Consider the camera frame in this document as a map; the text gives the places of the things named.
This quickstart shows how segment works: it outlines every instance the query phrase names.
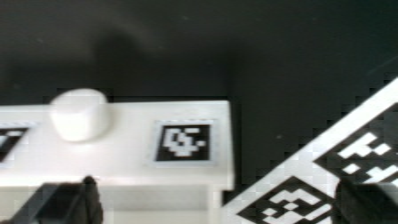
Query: checkered pattern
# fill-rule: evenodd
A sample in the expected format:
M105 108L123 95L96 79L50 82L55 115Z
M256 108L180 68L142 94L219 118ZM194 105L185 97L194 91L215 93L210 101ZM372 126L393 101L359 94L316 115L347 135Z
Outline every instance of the checkered pattern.
M356 183L398 186L398 105L393 105L316 159L338 177Z
M0 162L14 148L29 128L0 128Z
M256 224L309 224L331 220L332 198L292 177L238 215Z
M210 160L210 125L165 125L157 149L157 161Z

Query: white platform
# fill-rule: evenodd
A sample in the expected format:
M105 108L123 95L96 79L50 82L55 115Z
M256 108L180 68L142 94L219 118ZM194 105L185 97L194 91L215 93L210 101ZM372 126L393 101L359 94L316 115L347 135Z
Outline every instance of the white platform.
M0 127L34 126L0 163L0 197L9 198L0 201L0 219L13 216L43 183L80 182L93 175L107 223L128 223L130 218L142 224L219 223L221 192L233 189L235 178L228 102L116 103L110 110L107 133L71 143L55 132L46 105L0 107ZM157 122L181 120L215 122L215 163L157 167ZM162 197L169 204L157 202Z

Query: black background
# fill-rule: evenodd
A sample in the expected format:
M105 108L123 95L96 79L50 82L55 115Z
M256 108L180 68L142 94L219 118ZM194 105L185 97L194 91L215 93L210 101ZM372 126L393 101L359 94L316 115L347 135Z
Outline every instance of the black background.
M2 0L0 105L233 102L237 191L398 74L398 2Z

